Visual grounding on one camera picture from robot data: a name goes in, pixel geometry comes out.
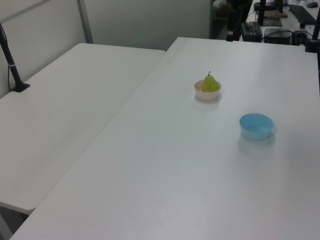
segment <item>bowl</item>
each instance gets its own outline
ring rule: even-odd
[[[213,92],[203,92],[201,91],[202,85],[204,84],[205,80],[197,81],[194,85],[195,95],[202,100],[213,100],[219,96],[221,84],[220,82],[216,81],[219,84],[219,90]]]
[[[274,122],[266,115],[249,113],[240,118],[240,127],[242,136],[250,140],[261,141],[270,136]]]

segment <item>green pear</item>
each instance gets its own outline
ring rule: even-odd
[[[215,91],[218,91],[220,89],[219,84],[214,79],[213,76],[210,75],[210,72],[208,76],[205,77],[201,91],[204,93],[212,93]]]

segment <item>tabletop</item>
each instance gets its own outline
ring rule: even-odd
[[[12,240],[319,239],[319,123],[315,53],[179,37]]]
[[[30,214],[163,55],[82,43],[0,99],[0,206]]]
[[[254,3],[259,3],[259,2],[260,2],[259,0],[253,0],[251,8],[249,10],[250,15],[246,19],[247,23],[258,21],[258,15],[255,16],[256,12],[254,11]],[[317,2],[320,5],[319,0],[303,0],[303,1],[288,0],[288,4],[303,6],[314,17],[314,19],[317,19],[319,7],[308,8],[307,4],[309,4],[311,2]],[[282,10],[284,13],[286,13],[288,15],[287,18],[281,18],[282,26],[281,27],[279,27],[279,26],[268,26],[268,27],[261,26],[260,28],[261,28],[262,36],[265,35],[266,28],[273,28],[273,29],[283,28],[283,29],[289,29],[292,32],[295,30],[300,30],[300,28],[299,28],[300,23],[298,22],[298,19],[295,17],[295,15],[291,11],[289,11],[289,7],[284,6],[282,8]],[[307,30],[307,32],[311,35],[313,34],[314,29],[315,29],[314,25],[306,25],[305,26],[305,30]]]

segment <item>pink bowl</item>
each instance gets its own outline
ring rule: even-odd
[[[204,84],[205,80],[197,81],[194,85],[195,95],[202,100],[213,100],[219,96],[221,90],[220,82],[216,81],[219,84],[219,90],[213,92],[203,92],[201,91],[202,85]]]

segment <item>white wall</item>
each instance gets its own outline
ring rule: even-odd
[[[177,37],[209,38],[210,0],[85,0],[93,42],[167,50]]]
[[[85,42],[77,0],[50,0],[2,26],[22,81]],[[9,92],[7,71],[7,61],[0,50],[0,98]]]

